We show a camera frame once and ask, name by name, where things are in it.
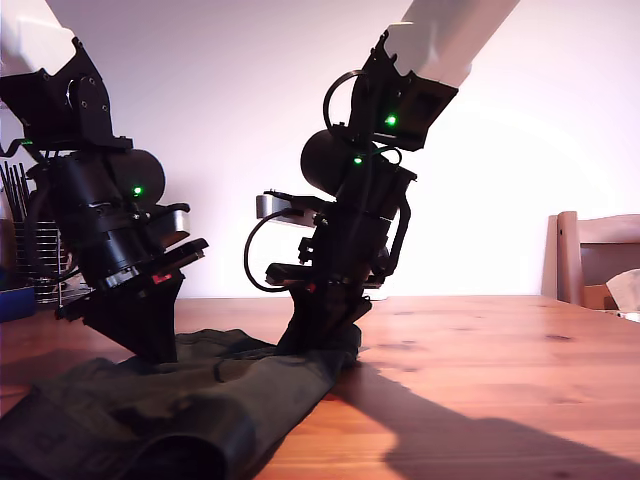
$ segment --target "black cylindrical motor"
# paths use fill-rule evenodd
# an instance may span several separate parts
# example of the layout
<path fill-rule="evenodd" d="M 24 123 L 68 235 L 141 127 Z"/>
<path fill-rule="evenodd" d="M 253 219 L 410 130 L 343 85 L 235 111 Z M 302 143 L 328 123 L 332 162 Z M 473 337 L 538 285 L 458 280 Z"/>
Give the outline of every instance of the black cylindrical motor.
<path fill-rule="evenodd" d="M 130 276 L 132 267 L 163 253 L 146 235 L 145 212 L 135 202 L 153 205 L 164 191 L 162 166 L 151 154 L 74 152 L 30 174 L 90 287 L 112 286 L 123 280 L 115 274 Z"/>

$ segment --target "wooden tabletop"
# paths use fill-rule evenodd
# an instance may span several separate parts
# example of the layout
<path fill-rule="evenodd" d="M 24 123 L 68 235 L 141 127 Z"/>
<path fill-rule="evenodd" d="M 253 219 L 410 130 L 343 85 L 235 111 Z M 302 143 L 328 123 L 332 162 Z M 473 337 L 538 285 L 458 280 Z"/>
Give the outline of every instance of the wooden tabletop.
<path fill-rule="evenodd" d="M 178 331 L 271 342 L 289 299 L 182 300 Z M 359 322 L 361 364 L 261 480 L 640 479 L 640 324 L 542 297 L 392 298 Z M 30 381 L 128 353 L 39 314 L 0 326 L 1 411 Z"/>

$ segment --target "dark green cloth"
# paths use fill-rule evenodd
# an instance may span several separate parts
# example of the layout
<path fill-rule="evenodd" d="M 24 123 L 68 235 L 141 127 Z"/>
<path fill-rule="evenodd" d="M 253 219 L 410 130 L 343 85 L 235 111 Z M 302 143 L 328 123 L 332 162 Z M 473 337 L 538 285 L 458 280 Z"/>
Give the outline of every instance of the dark green cloth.
<path fill-rule="evenodd" d="M 0 479 L 251 478 L 355 361 L 360 332 L 303 356 L 240 330 L 177 335 L 178 363 L 95 359 L 0 419 Z"/>

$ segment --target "black cable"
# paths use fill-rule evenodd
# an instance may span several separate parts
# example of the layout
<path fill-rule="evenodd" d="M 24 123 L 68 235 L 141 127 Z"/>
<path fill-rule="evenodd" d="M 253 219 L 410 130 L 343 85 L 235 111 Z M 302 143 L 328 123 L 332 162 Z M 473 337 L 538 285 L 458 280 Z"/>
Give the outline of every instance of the black cable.
<path fill-rule="evenodd" d="M 264 285 L 261 285 L 258 283 L 258 281 L 253 277 L 253 275 L 251 275 L 251 270 L 249 269 L 249 247 L 251 246 L 251 241 L 253 240 L 253 237 L 256 235 L 256 233 L 258 233 L 258 230 L 260 230 L 260 228 L 262 228 L 262 226 L 265 223 L 267 223 L 269 220 L 272 220 L 276 217 L 281 217 L 283 215 L 291 215 L 293 213 L 300 213 L 300 210 L 297 210 L 295 208 L 284 208 L 278 212 L 274 212 L 270 215 L 267 215 L 262 220 L 260 220 L 255 227 L 253 227 L 253 230 L 251 230 L 251 233 L 247 238 L 247 242 L 244 244 L 244 273 L 247 275 L 247 278 L 253 284 L 253 286 L 256 287 L 258 290 L 262 290 L 263 292 L 268 292 L 268 293 L 286 292 L 287 290 L 289 290 L 289 287 L 265 287 Z"/>
<path fill-rule="evenodd" d="M 335 82 L 333 82 L 333 84 L 329 87 L 329 90 L 327 90 L 327 93 L 324 96 L 324 101 L 322 102 L 322 116 L 324 118 L 324 124 L 327 127 L 327 130 L 329 130 L 329 133 L 331 133 L 331 135 L 334 135 L 334 136 L 336 135 L 335 127 L 331 123 L 331 118 L 329 117 L 329 104 L 331 103 L 331 97 L 333 96 L 334 92 L 338 89 L 338 87 L 342 85 L 344 82 L 346 82 L 347 80 L 349 80 L 350 78 L 357 77 L 360 75 L 366 75 L 366 74 L 367 72 L 365 72 L 364 70 L 351 70 L 350 72 L 345 73 L 340 78 L 338 78 Z"/>

